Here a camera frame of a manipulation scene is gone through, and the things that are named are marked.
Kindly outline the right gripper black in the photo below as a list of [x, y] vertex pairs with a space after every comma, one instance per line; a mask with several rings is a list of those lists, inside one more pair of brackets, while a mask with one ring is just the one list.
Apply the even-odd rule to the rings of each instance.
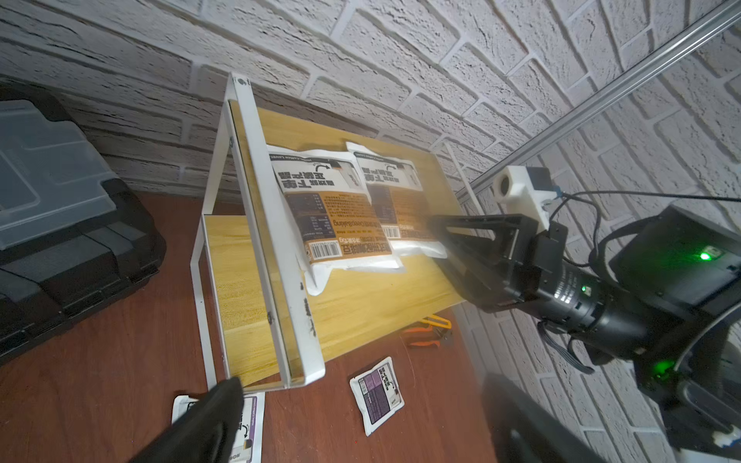
[[521, 310], [549, 324], [597, 324], [602, 288], [563, 259], [568, 229], [521, 214], [434, 215], [428, 228], [447, 251], [439, 267], [457, 293], [488, 313]]

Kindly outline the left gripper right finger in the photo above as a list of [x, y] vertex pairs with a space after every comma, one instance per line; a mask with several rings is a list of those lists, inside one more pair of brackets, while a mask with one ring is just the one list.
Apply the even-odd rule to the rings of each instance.
[[503, 375], [486, 376], [482, 407], [500, 462], [604, 460]]

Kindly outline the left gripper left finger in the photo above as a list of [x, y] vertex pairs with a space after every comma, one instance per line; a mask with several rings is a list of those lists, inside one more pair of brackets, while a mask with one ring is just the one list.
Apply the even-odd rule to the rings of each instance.
[[228, 462], [243, 405], [238, 378], [219, 382], [130, 462]]

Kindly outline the yellow coffee bag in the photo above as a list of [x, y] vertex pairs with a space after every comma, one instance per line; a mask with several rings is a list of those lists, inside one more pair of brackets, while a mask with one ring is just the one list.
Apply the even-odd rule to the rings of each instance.
[[430, 205], [413, 162], [345, 144], [364, 176], [374, 212], [398, 257], [445, 259], [446, 248], [428, 229]]
[[350, 152], [267, 148], [307, 292], [318, 296], [334, 270], [403, 273]]

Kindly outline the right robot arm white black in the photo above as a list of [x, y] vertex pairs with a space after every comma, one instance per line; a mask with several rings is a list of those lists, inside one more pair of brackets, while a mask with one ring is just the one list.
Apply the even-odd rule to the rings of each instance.
[[671, 446], [740, 456], [740, 352], [729, 342], [740, 320], [740, 238], [669, 206], [610, 235], [629, 243], [611, 260], [600, 242], [592, 263], [565, 259], [567, 228], [540, 231], [522, 214], [435, 216], [448, 256], [440, 268], [484, 312], [519, 310], [544, 341], [580, 341], [559, 353], [591, 373], [633, 364], [639, 390], [659, 407]]

